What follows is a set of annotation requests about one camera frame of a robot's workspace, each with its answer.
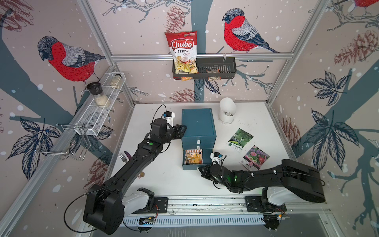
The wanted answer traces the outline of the orange shop picture seed bag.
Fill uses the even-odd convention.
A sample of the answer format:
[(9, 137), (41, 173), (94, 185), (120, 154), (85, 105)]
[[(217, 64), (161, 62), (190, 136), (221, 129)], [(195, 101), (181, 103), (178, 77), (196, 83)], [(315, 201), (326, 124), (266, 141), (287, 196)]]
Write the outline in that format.
[(203, 164), (202, 150), (185, 150), (185, 165)]

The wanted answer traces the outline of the teal drawer cabinet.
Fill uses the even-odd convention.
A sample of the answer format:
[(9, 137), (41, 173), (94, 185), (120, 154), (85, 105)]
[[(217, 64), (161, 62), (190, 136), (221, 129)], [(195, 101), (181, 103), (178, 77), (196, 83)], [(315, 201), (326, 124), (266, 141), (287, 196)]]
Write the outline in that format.
[[(187, 127), (182, 138), (183, 170), (197, 170), (199, 167), (210, 165), (210, 155), (216, 142), (217, 134), (211, 108), (183, 109), (182, 125)], [(203, 164), (185, 165), (185, 150), (202, 150)]]

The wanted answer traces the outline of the flower seed bag pink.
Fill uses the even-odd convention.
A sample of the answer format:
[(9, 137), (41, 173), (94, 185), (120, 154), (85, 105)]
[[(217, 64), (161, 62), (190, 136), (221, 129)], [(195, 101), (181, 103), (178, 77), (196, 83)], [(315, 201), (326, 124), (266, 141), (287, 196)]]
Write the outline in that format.
[(269, 159), (269, 155), (257, 146), (253, 146), (239, 161), (248, 171), (260, 170), (261, 166)]

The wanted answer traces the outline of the green gourd seed bag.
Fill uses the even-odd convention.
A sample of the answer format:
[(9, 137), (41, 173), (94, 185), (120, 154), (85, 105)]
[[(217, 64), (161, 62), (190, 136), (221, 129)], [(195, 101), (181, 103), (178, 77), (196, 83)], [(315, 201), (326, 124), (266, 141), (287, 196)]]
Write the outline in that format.
[(241, 152), (244, 146), (248, 144), (253, 138), (253, 135), (239, 128), (228, 140), (228, 146), (238, 152)]

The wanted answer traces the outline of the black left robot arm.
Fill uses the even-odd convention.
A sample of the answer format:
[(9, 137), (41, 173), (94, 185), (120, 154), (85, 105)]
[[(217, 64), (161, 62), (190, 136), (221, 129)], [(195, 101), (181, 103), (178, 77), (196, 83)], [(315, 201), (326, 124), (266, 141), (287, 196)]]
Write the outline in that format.
[(93, 185), (87, 193), (83, 221), (111, 235), (124, 218), (122, 199), (138, 175), (162, 152), (164, 144), (183, 138), (187, 127), (172, 126), (166, 119), (155, 119), (151, 131), (138, 144), (135, 154), (102, 186)]

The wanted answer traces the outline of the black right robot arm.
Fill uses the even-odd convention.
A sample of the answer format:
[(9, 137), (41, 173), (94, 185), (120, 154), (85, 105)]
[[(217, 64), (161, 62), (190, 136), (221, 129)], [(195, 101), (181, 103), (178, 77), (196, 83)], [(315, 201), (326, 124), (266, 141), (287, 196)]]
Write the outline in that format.
[(279, 207), (293, 197), (311, 203), (326, 201), (323, 186), (317, 169), (295, 162), (282, 160), (280, 165), (258, 171), (228, 170), (219, 163), (213, 163), (198, 168), (201, 176), (221, 184), (232, 193), (241, 194), (257, 188), (262, 188), (261, 206), (271, 204)]

